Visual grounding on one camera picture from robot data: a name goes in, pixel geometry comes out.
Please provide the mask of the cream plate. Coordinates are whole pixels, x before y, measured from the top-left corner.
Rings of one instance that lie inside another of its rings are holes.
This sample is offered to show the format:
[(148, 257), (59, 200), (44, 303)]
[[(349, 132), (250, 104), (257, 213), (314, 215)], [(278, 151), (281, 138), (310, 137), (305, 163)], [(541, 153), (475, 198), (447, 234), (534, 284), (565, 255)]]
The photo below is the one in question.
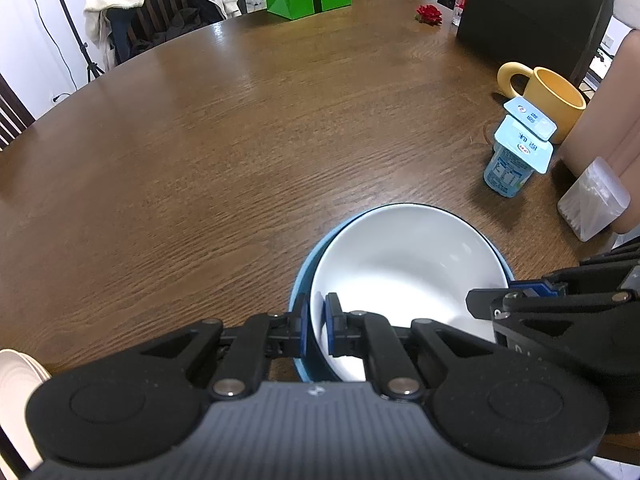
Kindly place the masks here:
[(26, 424), (26, 405), (49, 372), (34, 358), (12, 349), (1, 350), (1, 428), (17, 453), (29, 466), (37, 468), (42, 458)]

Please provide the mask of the yogurt cup front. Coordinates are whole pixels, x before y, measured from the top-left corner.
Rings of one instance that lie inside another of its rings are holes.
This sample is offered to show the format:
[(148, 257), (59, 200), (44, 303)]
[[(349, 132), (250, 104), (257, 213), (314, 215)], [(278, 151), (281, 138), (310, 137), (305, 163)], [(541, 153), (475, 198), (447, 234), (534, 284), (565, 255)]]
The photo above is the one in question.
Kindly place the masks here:
[(534, 172), (547, 172), (552, 153), (550, 142), (506, 115), (495, 132), (494, 154), (484, 170), (484, 181), (496, 193), (512, 198)]

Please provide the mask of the yogurt cup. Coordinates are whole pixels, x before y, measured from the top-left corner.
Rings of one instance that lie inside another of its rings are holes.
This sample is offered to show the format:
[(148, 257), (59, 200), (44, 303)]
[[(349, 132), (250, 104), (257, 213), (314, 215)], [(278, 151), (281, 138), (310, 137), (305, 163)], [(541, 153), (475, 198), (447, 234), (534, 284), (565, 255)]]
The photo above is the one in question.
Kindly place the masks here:
[(522, 96), (507, 100), (503, 108), (541, 141), (549, 141), (555, 134), (555, 123)]
[(550, 142), (506, 115), (495, 132), (494, 154), (484, 170), (484, 181), (496, 193), (512, 198), (534, 172), (547, 172), (552, 153)]

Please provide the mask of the pink suitcase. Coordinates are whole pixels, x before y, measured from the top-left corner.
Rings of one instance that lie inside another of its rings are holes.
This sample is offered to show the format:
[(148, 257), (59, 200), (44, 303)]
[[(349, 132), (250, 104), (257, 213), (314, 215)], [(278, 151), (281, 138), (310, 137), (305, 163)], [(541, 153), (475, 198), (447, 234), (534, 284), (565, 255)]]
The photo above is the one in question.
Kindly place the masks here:
[(599, 89), (560, 148), (574, 176), (600, 157), (630, 193), (630, 204), (613, 222), (618, 234), (639, 225), (639, 0), (614, 0), (613, 16), (630, 28)]

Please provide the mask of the yogurt cup back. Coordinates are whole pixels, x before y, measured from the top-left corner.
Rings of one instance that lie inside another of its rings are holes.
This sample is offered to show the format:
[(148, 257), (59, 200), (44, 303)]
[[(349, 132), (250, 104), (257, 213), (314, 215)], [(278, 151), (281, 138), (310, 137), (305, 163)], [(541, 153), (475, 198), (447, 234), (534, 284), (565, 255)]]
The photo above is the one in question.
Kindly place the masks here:
[(549, 141), (555, 134), (555, 123), (522, 96), (507, 100), (503, 108), (541, 141)]

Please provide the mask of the yellow mug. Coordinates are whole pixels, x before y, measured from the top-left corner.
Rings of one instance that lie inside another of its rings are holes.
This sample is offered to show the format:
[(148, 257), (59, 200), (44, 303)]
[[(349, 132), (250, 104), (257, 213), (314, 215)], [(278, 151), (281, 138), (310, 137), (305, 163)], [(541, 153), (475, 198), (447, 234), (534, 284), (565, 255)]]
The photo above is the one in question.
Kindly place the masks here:
[[(513, 87), (512, 78), (527, 79), (522, 92)], [(550, 142), (560, 145), (587, 107), (586, 99), (569, 81), (544, 67), (529, 68), (518, 62), (507, 62), (498, 69), (497, 84), (509, 99), (522, 96), (546, 114), (556, 125)]]

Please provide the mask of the black paper shopping bag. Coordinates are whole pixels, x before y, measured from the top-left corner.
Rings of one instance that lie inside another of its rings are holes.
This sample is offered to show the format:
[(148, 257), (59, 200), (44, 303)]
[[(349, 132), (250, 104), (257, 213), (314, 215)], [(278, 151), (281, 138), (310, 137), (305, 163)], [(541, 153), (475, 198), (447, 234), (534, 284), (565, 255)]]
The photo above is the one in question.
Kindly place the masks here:
[(613, 0), (466, 0), (457, 38), (499, 65), (545, 67), (577, 86), (612, 13)]

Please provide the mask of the red rose flower head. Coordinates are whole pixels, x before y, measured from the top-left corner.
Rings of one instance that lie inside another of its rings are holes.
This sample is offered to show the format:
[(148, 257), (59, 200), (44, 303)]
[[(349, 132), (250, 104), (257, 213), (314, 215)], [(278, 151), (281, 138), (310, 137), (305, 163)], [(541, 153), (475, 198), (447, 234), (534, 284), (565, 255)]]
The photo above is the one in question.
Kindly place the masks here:
[(434, 4), (422, 4), (416, 8), (416, 20), (430, 26), (442, 24), (442, 11)]

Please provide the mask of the studio light on tripod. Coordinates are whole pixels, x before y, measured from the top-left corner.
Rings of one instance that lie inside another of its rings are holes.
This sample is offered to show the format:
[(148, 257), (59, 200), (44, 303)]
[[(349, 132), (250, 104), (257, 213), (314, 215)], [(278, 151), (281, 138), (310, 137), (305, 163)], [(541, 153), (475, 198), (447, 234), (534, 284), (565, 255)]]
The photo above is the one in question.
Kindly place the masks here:
[(66, 22), (68, 24), (68, 27), (70, 28), (70, 31), (73, 34), (73, 37), (76, 41), (76, 44), (78, 45), (79, 51), (82, 55), (82, 57), (84, 58), (86, 65), (87, 65), (87, 80), (88, 81), (92, 81), (93, 79), (98, 78), (99, 76), (104, 74), (104, 70), (102, 70), (102, 68), (98, 65), (97, 62), (94, 62), (93, 59), (91, 58), (89, 51), (88, 51), (88, 44), (85, 43), (84, 40), (82, 40), (80, 33), (78, 32), (78, 29), (74, 23), (74, 20), (72, 18), (72, 14), (70, 14), (70, 9), (68, 8), (66, 1), (65, 0), (58, 0), (58, 3), (61, 6), (61, 9), (64, 13), (64, 16), (66, 18)]

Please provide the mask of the wooden chair with clothes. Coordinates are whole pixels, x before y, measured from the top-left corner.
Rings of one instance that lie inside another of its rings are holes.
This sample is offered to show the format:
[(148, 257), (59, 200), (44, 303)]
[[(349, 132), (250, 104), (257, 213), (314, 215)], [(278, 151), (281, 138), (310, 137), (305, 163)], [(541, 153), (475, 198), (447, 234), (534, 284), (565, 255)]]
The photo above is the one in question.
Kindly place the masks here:
[(202, 27), (218, 23), (224, 16), (209, 0), (144, 0), (131, 9), (111, 8), (106, 11), (114, 50), (115, 65), (160, 44)]

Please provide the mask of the dark wooden chair left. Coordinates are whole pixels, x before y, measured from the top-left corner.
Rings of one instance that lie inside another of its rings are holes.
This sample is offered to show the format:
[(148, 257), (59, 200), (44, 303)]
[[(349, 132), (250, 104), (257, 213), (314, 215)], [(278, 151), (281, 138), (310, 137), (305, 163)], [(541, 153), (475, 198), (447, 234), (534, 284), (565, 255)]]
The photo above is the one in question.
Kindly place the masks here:
[(0, 75), (0, 151), (26, 131), (35, 118)]

